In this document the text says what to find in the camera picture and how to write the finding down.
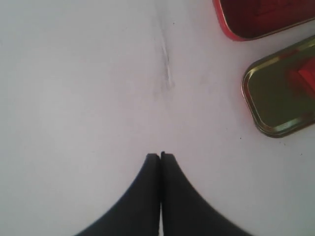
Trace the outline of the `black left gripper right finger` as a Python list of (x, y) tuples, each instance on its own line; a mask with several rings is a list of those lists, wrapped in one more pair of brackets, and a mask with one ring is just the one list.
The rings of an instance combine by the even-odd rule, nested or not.
[(162, 223), (165, 236), (247, 236), (194, 189), (174, 155), (161, 153)]

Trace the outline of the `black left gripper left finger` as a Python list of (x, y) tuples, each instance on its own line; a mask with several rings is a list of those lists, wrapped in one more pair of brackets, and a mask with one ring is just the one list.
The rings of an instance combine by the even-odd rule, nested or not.
[(121, 198), (79, 236), (158, 236), (161, 165), (148, 154), (137, 177)]

